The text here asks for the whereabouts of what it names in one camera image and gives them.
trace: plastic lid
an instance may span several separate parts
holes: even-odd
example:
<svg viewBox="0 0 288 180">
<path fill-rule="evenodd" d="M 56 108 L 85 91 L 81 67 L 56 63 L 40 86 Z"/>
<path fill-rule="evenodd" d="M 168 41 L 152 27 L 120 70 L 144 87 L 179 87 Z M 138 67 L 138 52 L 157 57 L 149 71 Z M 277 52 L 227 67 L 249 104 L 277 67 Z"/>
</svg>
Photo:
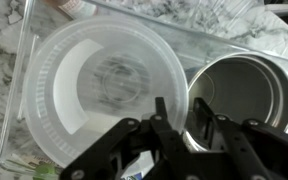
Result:
<svg viewBox="0 0 288 180">
<path fill-rule="evenodd" d="M 188 110 L 185 75 L 168 44 L 137 22 L 112 17 L 54 32 L 32 59 L 24 94 L 35 141 L 63 167 L 122 118 L 154 113 L 155 97 L 164 97 L 176 130 Z M 140 158 L 128 173 L 150 163 Z"/>
</svg>

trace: marble countertop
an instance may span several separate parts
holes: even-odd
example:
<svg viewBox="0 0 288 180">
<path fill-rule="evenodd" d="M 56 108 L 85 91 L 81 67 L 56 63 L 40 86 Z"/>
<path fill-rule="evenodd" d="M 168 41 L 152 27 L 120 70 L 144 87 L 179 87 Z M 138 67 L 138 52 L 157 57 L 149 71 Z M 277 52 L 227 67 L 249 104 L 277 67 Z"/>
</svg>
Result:
<svg viewBox="0 0 288 180">
<path fill-rule="evenodd" d="M 0 133 L 17 54 L 24 2 L 25 0 L 0 0 Z M 159 18 L 173 21 L 167 15 L 160 15 Z M 215 21 L 215 24 L 205 23 L 193 28 L 288 58 L 288 25 L 263 7 L 250 9 L 234 22 L 227 23 L 216 15 Z M 0 180 L 10 179 L 31 178 L 12 175 L 0 169 Z"/>
</svg>

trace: metal cylinder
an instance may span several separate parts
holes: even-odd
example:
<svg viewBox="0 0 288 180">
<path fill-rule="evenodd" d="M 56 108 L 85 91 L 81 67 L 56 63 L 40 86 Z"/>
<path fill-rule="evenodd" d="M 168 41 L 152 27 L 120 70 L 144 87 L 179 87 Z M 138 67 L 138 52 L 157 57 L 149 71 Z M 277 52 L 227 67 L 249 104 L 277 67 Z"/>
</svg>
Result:
<svg viewBox="0 0 288 180">
<path fill-rule="evenodd" d="M 199 69 L 189 82 L 190 110 L 195 97 L 203 98 L 214 113 L 237 123 L 253 118 L 287 131 L 288 74 L 263 57 L 235 54 Z M 198 120 L 187 121 L 190 131 L 184 132 L 186 144 L 192 150 L 205 150 L 196 143 Z"/>
</svg>

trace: clear plastic container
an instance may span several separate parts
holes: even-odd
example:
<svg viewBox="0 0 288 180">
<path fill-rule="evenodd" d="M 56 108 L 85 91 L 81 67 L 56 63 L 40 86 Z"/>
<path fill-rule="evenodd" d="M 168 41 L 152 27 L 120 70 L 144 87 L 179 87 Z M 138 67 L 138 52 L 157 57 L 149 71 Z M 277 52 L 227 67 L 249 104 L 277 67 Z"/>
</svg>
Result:
<svg viewBox="0 0 288 180">
<path fill-rule="evenodd" d="M 154 113 L 155 97 L 164 98 L 172 127 L 183 129 L 184 71 L 168 44 L 137 22 L 112 16 L 72 21 L 32 58 L 23 87 L 24 115 L 35 141 L 61 166 L 121 119 Z"/>
<path fill-rule="evenodd" d="M 264 7 L 263 0 L 107 0 L 119 7 L 208 34 L 231 29 L 250 9 Z"/>
<path fill-rule="evenodd" d="M 34 61 L 33 54 L 37 52 L 37 49 L 52 32 L 69 23 L 69 21 L 41 1 L 28 0 L 26 3 L 18 56 L 1 135 L 0 165 L 8 171 L 56 179 L 56 172 L 59 170 L 55 173 L 36 171 L 38 169 L 36 167 L 43 163 L 52 164 L 57 169 L 60 169 L 60 167 L 54 164 L 39 149 L 29 131 L 26 116 L 23 113 L 23 109 L 25 109 L 23 83 L 27 69 Z M 232 53 L 252 52 L 277 63 L 288 72 L 287 59 L 258 52 L 181 25 L 169 24 L 160 19 L 136 14 L 134 11 L 118 8 L 116 5 L 109 5 L 101 1 L 89 1 L 89 3 L 97 6 L 97 16 L 105 15 L 130 19 L 157 33 L 175 52 L 184 71 L 206 66 L 217 58 Z"/>
</svg>

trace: black plastic part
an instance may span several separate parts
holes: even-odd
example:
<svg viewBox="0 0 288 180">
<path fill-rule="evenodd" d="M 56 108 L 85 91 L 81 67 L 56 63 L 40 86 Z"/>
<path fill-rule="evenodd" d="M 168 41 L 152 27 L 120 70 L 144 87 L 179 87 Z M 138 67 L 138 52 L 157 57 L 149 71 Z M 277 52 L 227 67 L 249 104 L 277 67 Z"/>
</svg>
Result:
<svg viewBox="0 0 288 180">
<path fill-rule="evenodd" d="M 197 98 L 191 112 L 199 121 L 196 137 L 210 151 L 190 153 L 168 123 L 166 112 L 163 98 L 156 98 L 156 114 L 149 120 L 121 120 L 70 164 L 60 180 L 119 180 L 148 150 L 155 165 L 144 180 L 288 179 L 288 135 L 284 132 L 257 120 L 238 125 L 215 115 Z"/>
</svg>

